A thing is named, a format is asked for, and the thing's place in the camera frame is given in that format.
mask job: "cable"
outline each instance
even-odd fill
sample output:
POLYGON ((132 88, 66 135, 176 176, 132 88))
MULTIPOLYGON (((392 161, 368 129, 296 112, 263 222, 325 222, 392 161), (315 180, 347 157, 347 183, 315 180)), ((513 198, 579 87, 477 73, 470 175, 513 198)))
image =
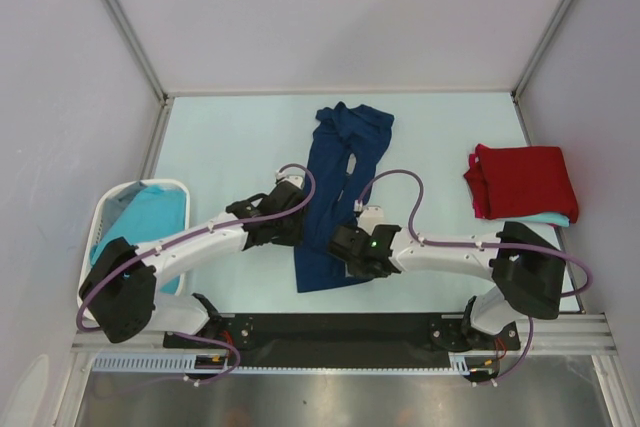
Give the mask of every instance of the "cable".
MULTIPOLYGON (((214 377, 211 377, 209 379, 203 379, 203 380, 198 379, 198 380, 192 381, 192 384, 193 384, 194 387, 199 387, 200 385, 207 385, 207 384, 210 384, 212 382, 216 382, 216 381, 226 377, 227 375, 231 374, 231 372, 233 372, 234 370, 236 370, 240 366, 240 352, 238 351, 238 349, 236 349, 234 347, 234 345, 231 342, 222 342, 220 340, 207 339, 205 337, 199 337, 197 335, 182 334, 180 332, 174 332, 173 335, 177 335, 178 337, 182 337, 183 339, 187 339, 187 340, 193 340, 193 341, 197 341, 197 342, 203 342, 203 343, 207 343, 207 344, 217 345, 219 347, 224 347, 229 352, 229 355, 227 356, 227 360, 229 360, 231 358, 231 353, 233 353, 233 355, 235 356, 235 361, 234 361, 234 363, 233 363, 233 365, 231 367, 228 367, 226 370, 220 372, 219 374, 215 374, 214 377)), ((189 378, 186 375, 184 375, 184 376, 165 375, 163 377, 155 377, 155 378, 150 379, 150 380, 145 380, 144 382, 140 382, 140 383, 135 384, 135 385, 133 385, 131 387, 127 387, 125 389, 118 390, 117 392, 115 392, 113 394, 109 394, 109 395, 100 395, 94 390, 93 395, 98 400, 109 400, 109 399, 112 399, 114 397, 125 395, 125 394, 130 394, 132 392, 136 392, 137 390, 143 389, 145 387, 149 387, 150 385, 158 384, 160 382, 165 382, 165 381, 168 381, 168 380, 188 381, 189 378)))
MULTIPOLYGON (((301 170, 303 170, 305 172, 305 174, 307 175, 307 177, 309 178, 309 181, 311 182, 311 189, 309 191, 309 194, 304 198, 304 200, 302 202, 300 202, 298 205, 296 205, 295 207, 292 207, 291 209, 287 209, 284 212, 280 212, 278 214, 272 214, 272 215, 265 215, 265 216, 261 216, 261 217, 253 217, 250 219, 236 219, 236 220, 231 220, 228 222, 222 222, 218 225, 215 225, 214 228, 215 229, 223 229, 226 227, 231 227, 234 225, 240 225, 240 224, 251 224, 251 223, 256 223, 256 222, 266 222, 269 220, 276 220, 276 219, 280 219, 282 217, 286 217, 288 215, 291 215, 301 209, 303 209, 310 201, 311 198, 314 196, 315 192, 316 192, 316 180, 315 177, 313 176, 313 174, 311 173, 311 171, 309 169, 307 169, 306 167, 304 167, 303 165, 300 164, 287 164, 283 167, 281 167, 278 170, 278 173, 282 173, 283 171, 285 171, 286 169, 289 169, 291 167, 297 167, 301 170)), ((182 242, 185 242, 187 240, 190 240, 194 237, 198 237, 200 235, 204 235, 206 233, 210 233, 211 230, 209 230, 209 227, 203 227, 201 229, 195 230, 193 232, 189 232, 188 234, 184 234, 170 242, 167 242, 163 245, 163 248, 166 249, 170 249, 182 242)), ((125 272, 127 269, 129 269, 131 266, 133 266, 136 262, 146 259, 147 257, 150 257, 151 255, 154 255, 155 253, 155 249, 150 249, 147 250, 146 252, 143 252, 141 254, 138 254, 137 256, 133 257, 132 259, 129 259, 128 261, 124 262, 122 265, 120 265, 118 268, 116 268, 113 272, 111 272, 109 275, 107 275, 104 279, 102 279, 100 282, 98 282, 98 284, 91 289, 91 292, 89 292, 87 294, 87 296, 84 298, 82 305, 80 305, 80 308, 78 309, 78 313, 76 314, 76 326, 78 327, 78 330, 80 330, 81 332, 96 332, 101 330, 101 328, 98 327, 87 327, 84 325, 83 323, 83 316, 85 311, 87 310, 87 308, 89 307, 89 304, 91 304, 91 302, 93 301, 93 299, 96 297, 96 295, 98 295, 98 293, 100 293, 100 291, 107 285, 109 284, 109 282, 111 282, 113 279, 115 279, 116 277, 118 277, 119 275, 121 275, 123 272, 125 272)), ((236 347, 233 345, 232 342, 222 342, 220 340, 213 340, 213 339, 207 339, 205 337, 199 337, 196 335, 190 335, 190 334, 183 334, 181 332, 174 332, 174 335, 177 335, 178 337, 182 337, 183 339, 187 339, 187 340, 193 340, 196 342, 204 342, 207 344, 212 344, 212 345, 217 345, 220 347, 223 347, 225 349, 227 349, 230 352, 233 352, 234 356, 235 356, 235 362, 234 364, 229 367, 228 369, 226 369, 225 371, 217 374, 215 377, 211 377, 210 379, 206 379, 206 380, 196 380, 194 382, 194 386, 198 386, 198 385, 206 385, 209 384, 211 382, 215 382, 217 380, 220 380, 224 377, 226 377, 227 375, 229 375, 231 372, 233 372, 239 365, 240 365, 240 352, 238 351, 238 349, 236 349, 236 347)), ((160 377, 160 378, 156 378, 156 379, 152 379, 151 381, 147 381, 144 382, 142 384, 136 385, 134 386, 132 389, 128 390, 133 391, 133 390, 137 390, 138 388, 141 387, 145 387, 151 384, 155 384, 157 382, 163 382, 165 380, 177 380, 177 377, 173 377, 173 376, 167 376, 167 377, 160 377)))
POLYGON ((471 249, 475 249, 475 248, 485 249, 485 248, 487 248, 487 249, 528 250, 528 251, 537 252, 537 253, 540 253, 540 254, 553 255, 555 257, 559 257, 559 258, 561 258, 561 259, 563 259, 563 260, 565 260, 567 262, 571 262, 572 264, 577 265, 578 267, 580 267, 580 269, 582 269, 582 271, 584 272, 584 274, 585 274, 585 276, 587 278, 586 282, 584 283, 584 285, 582 287, 577 288, 577 289, 572 290, 572 291, 569 291, 569 292, 563 292, 562 294, 560 294, 560 297, 572 297, 574 295, 581 294, 582 292, 584 292, 587 289, 589 289, 589 287, 591 287, 591 284, 593 282, 593 273, 592 273, 591 269, 582 260, 578 259, 577 257, 574 257, 573 255, 567 254, 567 253, 559 251, 559 250, 549 249, 547 247, 541 247, 541 246, 538 246, 538 245, 516 244, 516 243, 499 243, 499 242, 482 242, 482 243, 476 243, 476 242, 438 242, 438 241, 426 239, 424 237, 420 237, 420 235, 414 229, 413 221, 414 221, 414 218, 416 216, 416 213, 418 212, 418 208, 420 207, 420 204, 422 203, 422 198, 424 196, 424 183, 422 182, 422 179, 418 176, 418 174, 416 174, 415 172, 412 172, 410 170, 393 169, 393 170, 387 170, 386 172, 383 172, 383 173, 381 173, 379 175, 376 175, 373 179, 371 179, 371 181, 369 181, 369 183, 362 190, 362 193, 360 194, 360 197, 358 198, 358 202, 362 202, 362 200, 364 199, 365 195, 367 195, 367 192, 369 192, 369 190, 371 190, 371 187, 373 186, 374 182, 380 180, 382 177, 386 177, 386 176, 392 175, 392 174, 409 175, 409 176, 413 177, 416 180, 416 182, 418 182, 418 187, 419 187, 418 198, 416 199, 416 203, 414 204, 413 209, 411 209, 411 214, 409 215, 408 228, 409 228, 409 233, 411 234, 411 237, 413 237, 420 244, 429 245, 431 247, 465 247, 465 248, 471 248, 471 249))
MULTIPOLYGON (((529 336, 527 337, 527 343, 524 345, 524 349, 522 350, 520 357, 518 357, 518 360, 516 360, 516 362, 511 367, 509 367, 504 372, 499 373, 497 377, 495 377, 493 380, 496 381, 498 379, 504 379, 508 375, 511 375, 516 369, 518 369, 522 365, 522 362, 524 361, 524 359, 527 357, 527 354, 529 353, 529 351, 531 350, 532 343, 533 343, 533 319, 529 317, 529 336)), ((481 385, 486 385, 489 383, 492 383, 492 382, 491 381, 481 382, 481 385)))
POLYGON ((206 384, 210 384, 211 382, 215 382, 217 380, 220 380, 220 379, 226 377, 227 375, 229 375, 231 372, 233 372, 234 370, 236 370, 240 366, 240 352, 238 351, 238 349, 235 348, 234 345, 232 345, 232 344, 230 344, 228 342, 223 342, 221 340, 205 339, 204 337, 199 337, 197 335, 183 334, 181 332, 174 332, 173 335, 177 335, 178 337, 182 337, 183 339, 186 339, 186 340, 193 340, 195 342, 204 342, 204 343, 207 343, 207 344, 217 345, 219 347, 224 347, 225 349, 233 352, 233 355, 235 356, 235 362, 233 363, 233 365, 231 367, 227 368, 223 372, 220 372, 219 374, 216 374, 215 377, 211 377, 210 379, 197 380, 196 382, 194 382, 194 385, 206 385, 206 384))
POLYGON ((495 343, 496 343, 496 360, 500 361, 507 356, 507 346, 504 345, 504 342, 500 337, 496 337, 495 343))
MULTIPOLYGON (((276 219, 280 219, 282 217, 286 217, 288 215, 291 215, 301 209, 303 209, 310 201, 311 198, 314 196, 315 192, 316 192, 316 179, 313 176, 313 174, 311 173, 311 171, 309 169, 307 169, 305 166, 300 165, 300 164, 287 164, 283 167, 281 167, 278 172, 282 173, 283 171, 285 171, 286 169, 289 169, 291 167, 296 167, 299 168, 301 170, 304 171, 304 173, 307 175, 307 177, 309 177, 309 181, 311 182, 311 189, 309 191, 309 194, 304 198, 304 200, 302 202, 300 202, 298 205, 296 205, 295 207, 292 207, 291 209, 287 209, 284 212, 280 212, 277 214, 271 214, 271 215, 264 215, 261 217, 253 217, 250 219, 236 219, 236 220, 230 220, 227 222, 222 222, 218 225, 214 226, 214 229, 224 229, 227 227, 232 227, 234 225, 244 225, 244 224, 253 224, 256 222, 266 222, 268 220, 276 220, 276 219)), ((171 240, 165 244, 163 244, 163 249, 167 250, 170 249, 172 247, 175 247, 176 245, 185 242, 187 240, 190 240, 194 237, 198 237, 200 235, 203 234, 208 234, 210 233, 211 230, 209 230, 209 227, 203 227, 201 229, 198 230, 194 230, 192 232, 189 232, 188 234, 184 234, 180 237, 177 237, 174 240, 171 240)), ((152 255, 154 255, 156 253, 155 249, 149 249, 146 252, 143 252, 141 254, 136 255, 135 257, 127 260, 125 263, 123 263, 122 265, 120 265, 118 268, 116 268, 113 272, 111 272, 109 275, 107 275, 104 279, 102 279, 100 282, 98 282, 98 284, 91 289, 91 292, 89 292, 87 294, 87 296, 84 298, 84 300, 82 301, 82 305, 80 305, 80 308, 78 309, 78 313, 76 314, 76 326, 78 327, 78 330, 80 330, 81 332, 97 332, 99 330, 102 330, 99 326, 98 327, 87 327, 84 325, 83 323, 83 316, 85 311, 87 310, 87 308, 89 307, 89 304, 91 304, 91 302, 93 301, 93 299, 95 299, 95 297, 100 293, 100 291, 102 289, 104 289, 104 287, 109 284, 109 282, 111 282, 113 279, 115 279, 116 277, 118 277, 120 274, 122 274, 123 272, 125 272, 127 269, 129 269, 131 266, 133 266, 136 262, 140 261, 140 260, 144 260, 147 257, 150 257, 152 255)))

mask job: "red folded towel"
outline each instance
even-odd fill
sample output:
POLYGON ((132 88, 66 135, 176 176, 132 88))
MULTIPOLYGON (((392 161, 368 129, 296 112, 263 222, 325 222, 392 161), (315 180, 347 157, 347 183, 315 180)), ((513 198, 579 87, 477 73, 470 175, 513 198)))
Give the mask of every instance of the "red folded towel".
POLYGON ((478 144, 469 160, 464 178, 484 218, 558 212, 572 223, 578 220, 578 201, 559 147, 490 149, 478 144))

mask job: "light blue table surface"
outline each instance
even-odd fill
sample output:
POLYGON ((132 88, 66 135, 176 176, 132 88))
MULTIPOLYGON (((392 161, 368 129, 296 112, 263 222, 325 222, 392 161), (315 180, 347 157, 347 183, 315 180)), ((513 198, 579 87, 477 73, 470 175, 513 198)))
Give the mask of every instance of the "light blue table surface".
MULTIPOLYGON (((416 216, 421 232, 481 234, 501 222, 474 218, 462 174, 476 144, 526 145, 507 93, 260 95, 175 99, 155 172, 184 182, 191 192, 191 224, 204 222, 231 202, 268 193, 274 172, 289 162, 306 165, 317 109, 344 101, 395 115, 391 146, 378 172, 405 168, 425 183, 416 216)), ((406 176, 376 183, 371 204, 389 223, 406 225, 417 186, 406 176)), ((529 224, 558 245, 554 230, 529 224)), ((564 290, 571 290, 565 274, 564 290)), ((461 311, 491 287, 474 277, 438 272, 392 275, 330 291, 296 292, 293 251, 263 246, 212 259, 187 274, 189 292, 205 294, 221 312, 445 312, 461 311)), ((577 311, 575 298, 564 311, 577 311)))

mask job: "white laundry basket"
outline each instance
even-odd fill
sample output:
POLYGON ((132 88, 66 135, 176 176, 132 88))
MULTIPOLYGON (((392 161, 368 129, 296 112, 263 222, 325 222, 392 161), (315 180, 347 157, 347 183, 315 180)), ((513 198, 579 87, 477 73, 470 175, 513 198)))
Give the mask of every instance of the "white laundry basket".
MULTIPOLYGON (((178 182, 177 180, 173 180, 173 179, 147 179, 147 180, 142 180, 141 182, 148 186, 157 185, 159 187, 174 188, 174 189, 182 190, 185 193, 185 197, 186 197, 184 228, 185 229, 189 228, 189 212, 191 211, 191 196, 189 194, 189 190, 182 182, 178 182)), ((117 185, 113 189, 109 190, 106 194, 104 194, 98 201, 98 205, 96 206, 96 210, 93 214, 93 220, 91 221, 91 230, 89 231, 89 239, 87 240, 87 247, 84 250, 84 259, 82 260, 82 271, 80 272, 80 281, 78 282, 78 291, 80 290, 80 287, 84 282, 84 279, 87 277, 87 274, 91 270, 91 249, 95 245, 100 243, 100 241, 102 240, 102 235, 103 235, 102 212, 104 209, 105 201, 107 199, 112 199, 116 197, 124 189, 126 189, 127 187, 135 183, 136 182, 127 182, 124 184, 117 185)), ((178 288, 176 289, 175 295, 180 295, 180 293, 184 289, 184 282, 185 282, 184 275, 185 274, 182 274, 180 276, 180 280, 178 282, 178 288)), ((77 300, 78 300, 78 307, 80 307, 80 305, 82 305, 82 299, 80 298, 80 295, 77 296, 77 300)), ((91 312, 89 312, 89 310, 85 310, 84 318, 88 320, 95 320, 91 315, 91 312)))

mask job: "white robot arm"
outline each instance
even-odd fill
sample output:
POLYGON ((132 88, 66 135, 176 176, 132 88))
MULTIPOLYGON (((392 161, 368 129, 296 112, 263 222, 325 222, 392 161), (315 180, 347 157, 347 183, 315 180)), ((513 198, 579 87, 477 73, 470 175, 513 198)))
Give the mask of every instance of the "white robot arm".
MULTIPOLYGON (((206 336, 203 329, 217 316, 213 305, 203 296, 173 296, 159 289, 205 260, 265 243, 299 244, 305 210, 284 214, 308 202, 302 181, 298 176, 281 178, 269 195, 235 202, 210 221, 171 237, 133 246, 115 239, 87 276, 80 297, 114 343, 143 330, 206 336)), ((558 315, 564 261, 481 247, 505 239, 551 247, 517 223, 505 224, 498 234, 443 239, 477 242, 478 248, 430 247, 416 241, 405 228, 385 225, 379 207, 367 207, 358 225, 336 229, 328 252, 344 260, 349 275, 358 278, 438 270, 495 282, 487 294, 474 297, 467 305, 464 335, 472 338, 496 336, 523 316, 549 319, 558 315)))

